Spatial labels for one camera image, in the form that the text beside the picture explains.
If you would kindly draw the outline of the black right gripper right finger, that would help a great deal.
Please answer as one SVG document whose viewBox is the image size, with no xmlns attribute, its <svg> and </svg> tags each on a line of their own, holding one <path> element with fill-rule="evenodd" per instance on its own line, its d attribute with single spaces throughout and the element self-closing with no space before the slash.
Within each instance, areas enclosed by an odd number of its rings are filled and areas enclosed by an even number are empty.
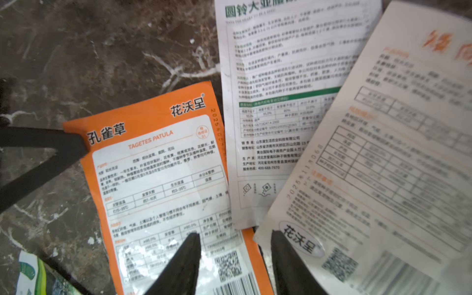
<svg viewBox="0 0 472 295">
<path fill-rule="evenodd" d="M 281 231 L 272 231 L 270 249 L 278 295 L 327 294 Z"/>
</svg>

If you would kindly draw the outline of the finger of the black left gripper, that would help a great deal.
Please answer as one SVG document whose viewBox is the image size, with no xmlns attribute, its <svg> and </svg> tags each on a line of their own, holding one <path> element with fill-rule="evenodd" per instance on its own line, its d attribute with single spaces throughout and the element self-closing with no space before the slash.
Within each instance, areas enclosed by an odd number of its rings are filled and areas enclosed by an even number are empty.
<svg viewBox="0 0 472 295">
<path fill-rule="evenodd" d="M 1 186 L 2 213 L 88 153 L 87 145 L 79 134 L 27 127 L 2 127 L 1 147 L 50 151 L 49 155 L 36 160 L 35 166 Z"/>
</svg>

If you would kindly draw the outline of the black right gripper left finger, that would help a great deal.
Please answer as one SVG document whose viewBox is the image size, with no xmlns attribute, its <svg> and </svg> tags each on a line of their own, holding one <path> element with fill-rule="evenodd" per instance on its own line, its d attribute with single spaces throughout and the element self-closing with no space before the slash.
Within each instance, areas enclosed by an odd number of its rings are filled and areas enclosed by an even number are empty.
<svg viewBox="0 0 472 295">
<path fill-rule="evenodd" d="M 145 295 L 194 295 L 200 259 L 200 236 L 191 233 Z"/>
</svg>

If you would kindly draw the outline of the orange marigold seed packet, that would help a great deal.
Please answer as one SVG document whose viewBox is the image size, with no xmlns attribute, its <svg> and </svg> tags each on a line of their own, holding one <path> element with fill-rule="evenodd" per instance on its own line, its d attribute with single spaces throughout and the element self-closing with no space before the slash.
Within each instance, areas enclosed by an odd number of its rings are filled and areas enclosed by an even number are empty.
<svg viewBox="0 0 472 295">
<path fill-rule="evenodd" d="M 224 124 L 211 82 L 63 124 L 82 136 L 114 286 L 142 295 L 189 234 L 200 236 L 199 295 L 270 295 L 251 229 L 237 230 Z"/>
</svg>

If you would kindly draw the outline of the white orange-text seed packet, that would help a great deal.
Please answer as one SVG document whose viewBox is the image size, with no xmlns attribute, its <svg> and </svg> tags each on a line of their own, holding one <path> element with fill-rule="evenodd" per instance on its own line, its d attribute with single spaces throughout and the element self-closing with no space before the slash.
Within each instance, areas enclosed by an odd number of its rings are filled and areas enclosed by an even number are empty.
<svg viewBox="0 0 472 295">
<path fill-rule="evenodd" d="M 472 292 L 472 22 L 386 8 L 255 233 L 331 295 Z"/>
</svg>

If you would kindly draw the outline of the white green-text seed packet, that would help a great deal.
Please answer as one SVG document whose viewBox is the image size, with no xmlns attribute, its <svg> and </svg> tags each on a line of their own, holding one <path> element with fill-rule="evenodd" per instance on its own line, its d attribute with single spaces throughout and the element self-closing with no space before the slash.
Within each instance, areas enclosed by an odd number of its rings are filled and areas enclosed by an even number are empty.
<svg viewBox="0 0 472 295">
<path fill-rule="evenodd" d="M 382 15 L 380 1 L 216 1 L 232 221 L 258 226 Z"/>
</svg>

